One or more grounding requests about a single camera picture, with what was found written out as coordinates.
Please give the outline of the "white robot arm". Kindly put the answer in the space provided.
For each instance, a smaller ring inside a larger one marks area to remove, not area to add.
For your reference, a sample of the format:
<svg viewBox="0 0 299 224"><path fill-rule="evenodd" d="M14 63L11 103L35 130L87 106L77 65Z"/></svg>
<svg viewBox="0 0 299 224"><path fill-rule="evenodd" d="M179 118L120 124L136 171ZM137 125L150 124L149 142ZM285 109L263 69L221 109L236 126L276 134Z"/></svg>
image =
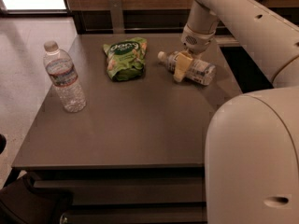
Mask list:
<svg viewBox="0 0 299 224"><path fill-rule="evenodd" d="M208 224L299 224L299 29L254 0L194 0L199 57L222 21L271 82L222 105L205 146Z"/></svg>

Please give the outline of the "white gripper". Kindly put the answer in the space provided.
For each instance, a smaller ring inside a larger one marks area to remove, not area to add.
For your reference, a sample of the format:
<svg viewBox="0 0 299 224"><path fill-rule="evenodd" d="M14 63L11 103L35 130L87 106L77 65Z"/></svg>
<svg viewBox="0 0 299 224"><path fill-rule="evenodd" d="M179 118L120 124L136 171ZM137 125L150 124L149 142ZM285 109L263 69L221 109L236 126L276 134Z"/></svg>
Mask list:
<svg viewBox="0 0 299 224"><path fill-rule="evenodd" d="M189 67L192 64L192 57L194 59L201 59L202 54L209 47L214 32L211 34L201 34L193 31L188 25L184 26L181 36L181 42L188 51L181 51L177 56L177 63L174 73L174 80L181 82L185 78Z"/></svg>

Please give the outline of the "dark robot base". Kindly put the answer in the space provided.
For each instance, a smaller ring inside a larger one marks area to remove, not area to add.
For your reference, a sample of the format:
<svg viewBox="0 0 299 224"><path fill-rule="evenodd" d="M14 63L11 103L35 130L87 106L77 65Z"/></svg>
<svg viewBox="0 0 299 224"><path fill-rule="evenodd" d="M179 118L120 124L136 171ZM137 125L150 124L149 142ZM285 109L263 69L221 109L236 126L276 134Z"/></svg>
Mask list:
<svg viewBox="0 0 299 224"><path fill-rule="evenodd" d="M0 224L60 224L71 206L72 193L60 189L36 189L34 179L11 169L0 189Z"/></svg>

